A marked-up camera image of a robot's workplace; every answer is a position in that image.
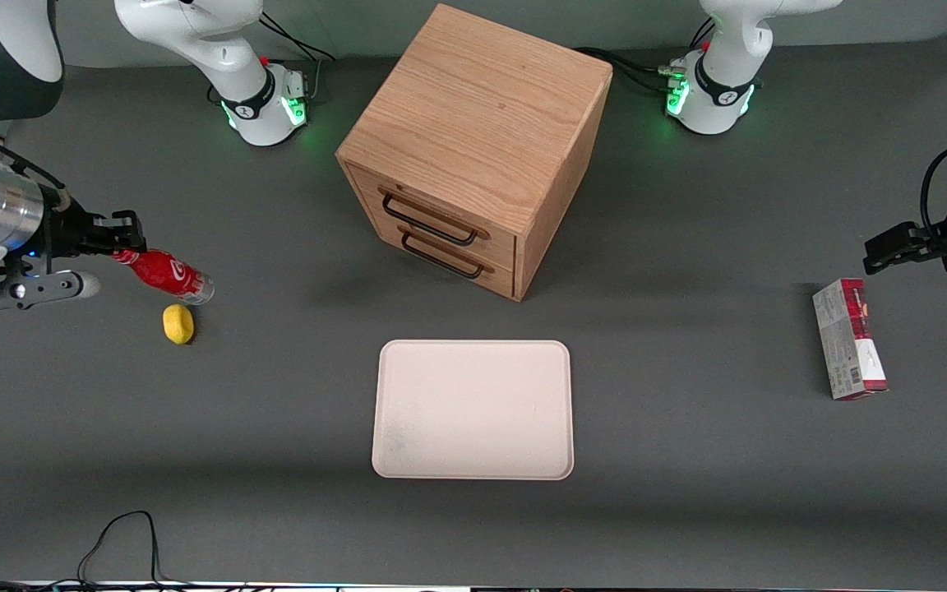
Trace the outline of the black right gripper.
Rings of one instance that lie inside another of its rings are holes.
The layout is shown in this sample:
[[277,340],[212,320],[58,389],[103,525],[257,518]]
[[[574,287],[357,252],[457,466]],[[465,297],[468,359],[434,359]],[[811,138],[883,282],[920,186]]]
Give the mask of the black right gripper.
[[41,190],[40,194],[43,214],[38,231],[30,237],[30,259],[49,261],[147,251],[141,221],[134,210],[120,210],[105,218],[87,212],[75,199],[57,190]]

